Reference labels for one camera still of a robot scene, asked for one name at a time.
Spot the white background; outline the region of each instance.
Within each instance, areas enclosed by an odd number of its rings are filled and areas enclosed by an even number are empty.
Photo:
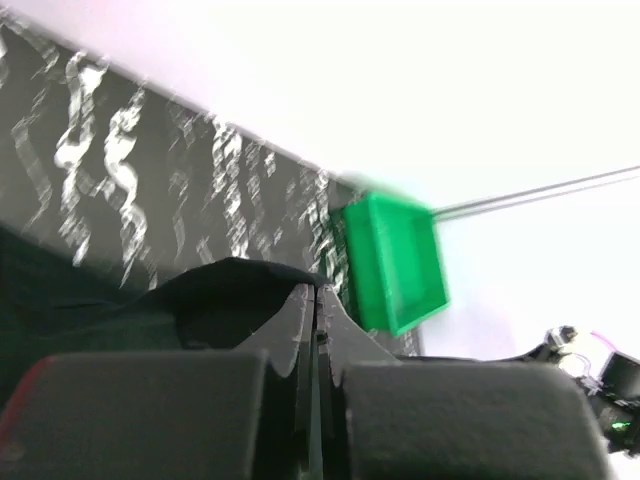
[[[270,3],[13,6],[308,161],[433,207],[640,163],[637,2]],[[441,224],[453,301],[423,325],[426,352],[499,358],[574,324],[640,356],[638,192]],[[640,478],[640,461],[613,461]]]
[[[634,3],[13,5],[309,161],[444,207],[638,163]]]

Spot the green box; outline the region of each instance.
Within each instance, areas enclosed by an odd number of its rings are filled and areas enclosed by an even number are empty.
[[[385,193],[343,212],[362,327],[398,336],[448,304],[433,214]]]

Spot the black fabric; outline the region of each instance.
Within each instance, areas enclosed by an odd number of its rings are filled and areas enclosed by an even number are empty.
[[[3,231],[0,405],[39,359],[65,352],[233,348],[296,284],[328,280],[285,265],[227,258],[142,295]]]

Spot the black and white patterned wall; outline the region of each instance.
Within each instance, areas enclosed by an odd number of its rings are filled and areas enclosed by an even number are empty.
[[[348,301],[328,224],[353,191],[8,11],[0,22],[5,229],[122,288],[234,255],[323,271]],[[415,335],[376,338],[417,352]]]

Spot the green light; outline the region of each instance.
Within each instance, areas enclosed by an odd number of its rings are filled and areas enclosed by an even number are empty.
[[[631,425],[631,422],[616,422],[611,425],[611,428],[614,430],[624,430],[629,425]]]

